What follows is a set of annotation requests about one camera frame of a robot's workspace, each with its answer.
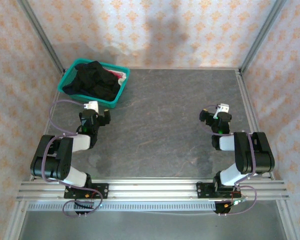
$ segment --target patterned wall panel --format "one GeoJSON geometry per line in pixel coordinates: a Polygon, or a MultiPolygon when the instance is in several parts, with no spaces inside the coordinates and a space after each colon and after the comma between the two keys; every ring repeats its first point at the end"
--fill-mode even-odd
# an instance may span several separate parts
{"type": "Polygon", "coordinates": [[[0,0],[0,240],[60,74],[16,0],[0,0]]]}
{"type": "Polygon", "coordinates": [[[244,80],[300,227],[300,0],[286,2],[244,80]]]}
{"type": "Polygon", "coordinates": [[[274,0],[30,0],[63,65],[239,67],[274,0]]]}

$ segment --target black mounting bracket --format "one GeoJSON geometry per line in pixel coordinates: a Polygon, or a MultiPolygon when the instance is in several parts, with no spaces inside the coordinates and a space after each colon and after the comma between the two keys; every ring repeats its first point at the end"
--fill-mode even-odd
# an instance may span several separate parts
{"type": "Polygon", "coordinates": [[[239,199],[241,192],[234,186],[224,186],[220,180],[221,171],[213,178],[213,182],[197,182],[196,193],[198,199],[239,199]]]}
{"type": "MultiPolygon", "coordinates": [[[[89,186],[90,189],[95,189],[98,190],[101,194],[103,199],[108,198],[109,194],[109,184],[108,183],[91,183],[89,186]]],[[[85,199],[85,200],[90,200],[90,199],[100,199],[99,194],[94,194],[91,191],[87,190],[81,190],[81,189],[76,189],[76,188],[70,188],[70,187],[65,187],[64,191],[64,196],[65,199],[85,199]]]]}
{"type": "MultiPolygon", "coordinates": [[[[216,134],[228,134],[230,133],[229,123],[232,119],[232,115],[227,112],[219,112],[217,118],[214,119],[214,113],[208,112],[203,109],[200,112],[199,119],[201,122],[205,122],[205,125],[211,127],[213,133],[216,134]]],[[[212,146],[216,150],[221,150],[219,146],[220,136],[212,135],[212,146]]]]}

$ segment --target gray floor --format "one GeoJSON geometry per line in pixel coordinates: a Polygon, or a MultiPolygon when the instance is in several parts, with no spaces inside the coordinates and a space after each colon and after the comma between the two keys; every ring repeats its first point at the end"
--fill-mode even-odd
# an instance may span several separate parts
{"type": "MultiPolygon", "coordinates": [[[[218,103],[230,105],[232,132],[249,129],[234,70],[133,69],[110,125],[100,128],[93,149],[72,155],[72,165],[93,178],[211,178],[234,163],[234,153],[216,151],[199,126],[203,107],[218,103]]],[[[53,121],[75,131],[80,111],[61,103],[53,121]]]]}
{"type": "MultiPolygon", "coordinates": [[[[242,211],[251,201],[235,206],[242,211]]],[[[66,218],[62,212],[27,212],[20,240],[285,240],[275,201],[259,201],[247,213],[218,217],[162,212],[97,211],[66,218]]]]}

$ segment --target laundry basket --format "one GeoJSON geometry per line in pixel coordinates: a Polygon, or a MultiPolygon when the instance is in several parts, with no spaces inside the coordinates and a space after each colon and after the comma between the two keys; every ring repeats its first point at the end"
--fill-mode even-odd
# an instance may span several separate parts
{"type": "MultiPolygon", "coordinates": [[[[65,72],[64,76],[62,77],[59,85],[58,85],[58,91],[60,93],[64,93],[64,91],[62,90],[62,88],[68,84],[70,84],[76,77],[77,74],[77,70],[75,69],[75,66],[77,64],[88,64],[93,62],[93,60],[89,60],[89,59],[84,59],[84,58],[78,58],[74,61],[74,63],[69,67],[69,69],[65,72]]],[[[91,96],[86,96],[86,95],[82,95],[82,94],[74,94],[74,95],[69,95],[72,99],[81,101],[81,102],[89,102],[89,101],[97,101],[99,103],[99,105],[101,106],[105,106],[107,108],[111,108],[113,109],[116,105],[117,102],[126,86],[126,83],[128,81],[129,78],[129,74],[130,74],[130,69],[123,67],[123,66],[116,66],[116,65],[112,65],[109,63],[104,63],[104,62],[100,62],[100,64],[102,65],[103,68],[107,69],[107,70],[113,70],[113,71],[117,71],[117,72],[123,72],[126,74],[126,79],[124,80],[124,82],[122,83],[120,90],[118,92],[118,94],[116,95],[115,99],[113,101],[106,101],[103,99],[99,99],[99,98],[95,98],[95,97],[91,97],[91,96]]]]}

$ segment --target purple cable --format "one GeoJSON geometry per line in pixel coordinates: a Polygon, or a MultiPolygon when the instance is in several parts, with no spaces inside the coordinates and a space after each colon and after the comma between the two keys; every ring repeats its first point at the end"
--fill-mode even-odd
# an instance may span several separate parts
{"type": "MultiPolygon", "coordinates": [[[[206,107],[204,107],[203,109],[205,108],[210,108],[210,107],[216,107],[218,105],[208,105],[206,107]]],[[[220,134],[220,133],[215,133],[215,132],[212,132],[212,131],[209,131],[207,130],[204,126],[202,126],[202,124],[200,124],[200,127],[208,134],[210,135],[216,135],[216,136],[220,136],[220,137],[225,137],[225,136],[231,136],[232,134],[220,134]]],[[[228,213],[228,214],[221,214],[222,216],[226,216],[226,215],[236,215],[236,214],[243,214],[247,211],[249,211],[257,202],[257,190],[252,187],[252,186],[248,186],[248,185],[244,185],[244,186],[239,186],[239,183],[241,183],[242,181],[246,180],[246,179],[249,179],[250,177],[253,177],[255,174],[256,174],[256,156],[255,156],[255,151],[254,151],[254,145],[253,145],[253,142],[252,142],[252,139],[251,139],[251,136],[248,132],[245,131],[245,134],[247,135],[248,137],[248,141],[249,141],[249,146],[250,146],[250,152],[251,152],[251,159],[252,159],[252,172],[248,175],[246,175],[245,177],[241,178],[240,180],[236,181],[234,183],[234,186],[240,190],[240,188],[250,188],[250,189],[253,189],[254,190],[254,201],[252,203],[252,205],[247,208],[246,210],[244,211],[241,211],[241,212],[235,212],[235,213],[228,213]]]]}
{"type": "MultiPolygon", "coordinates": [[[[48,179],[46,178],[46,175],[45,175],[45,166],[46,166],[46,161],[47,161],[47,155],[48,155],[48,151],[49,151],[49,148],[50,146],[52,145],[52,143],[54,142],[54,140],[58,139],[58,138],[61,138],[61,137],[71,137],[73,135],[59,135],[59,136],[54,136],[53,138],[51,138],[51,140],[48,142],[48,144],[46,145],[46,148],[44,150],[44,153],[43,153],[43,157],[42,157],[42,163],[41,163],[41,176],[43,178],[43,180],[45,180],[47,183],[52,183],[52,182],[58,182],[59,184],[62,184],[62,185],[65,185],[66,187],[69,187],[69,188],[74,188],[74,189],[80,189],[80,190],[85,190],[85,191],[91,191],[91,192],[95,192],[96,194],[98,194],[100,196],[100,202],[99,204],[94,208],[92,209],[91,211],[89,211],[88,213],[85,213],[84,215],[87,216],[89,214],[92,214],[93,212],[95,212],[99,207],[100,205],[102,204],[102,201],[103,201],[103,196],[101,194],[101,192],[99,192],[98,190],[96,189],[92,189],[92,188],[87,188],[87,187],[80,187],[80,186],[74,186],[74,185],[70,185],[68,183],[65,183],[63,181],[60,181],[60,180],[52,180],[52,179],[48,179]]],[[[68,203],[79,203],[79,204],[91,204],[90,201],[78,201],[78,200],[70,200],[70,201],[67,201],[63,207],[62,207],[62,212],[64,215],[66,215],[68,218],[79,218],[80,217],[80,214],[79,215],[68,215],[66,214],[65,212],[65,207],[68,203]]]]}
{"type": "Polygon", "coordinates": [[[49,110],[49,121],[50,121],[50,123],[51,123],[52,126],[54,126],[56,129],[60,130],[60,131],[63,132],[63,133],[77,135],[75,132],[67,131],[67,130],[62,129],[61,127],[58,127],[58,126],[52,121],[51,111],[52,111],[52,108],[53,108],[56,104],[58,104],[58,103],[72,103],[72,104],[76,104],[76,105],[79,105],[79,106],[83,106],[83,104],[82,104],[82,103],[79,103],[79,102],[76,102],[76,101],[68,100],[68,99],[61,99],[61,100],[58,100],[58,101],[53,102],[52,105],[51,105],[51,107],[50,107],[50,110],[49,110]]]}
{"type": "Polygon", "coordinates": [[[253,208],[253,206],[257,202],[257,190],[253,186],[248,186],[248,185],[241,186],[241,188],[249,188],[249,189],[252,189],[254,191],[254,200],[253,200],[252,205],[250,207],[248,207],[247,209],[243,210],[243,211],[233,212],[233,213],[222,213],[222,214],[220,214],[220,216],[243,214],[243,213],[245,213],[245,212],[247,212],[247,211],[249,211],[250,209],[253,208]]]}

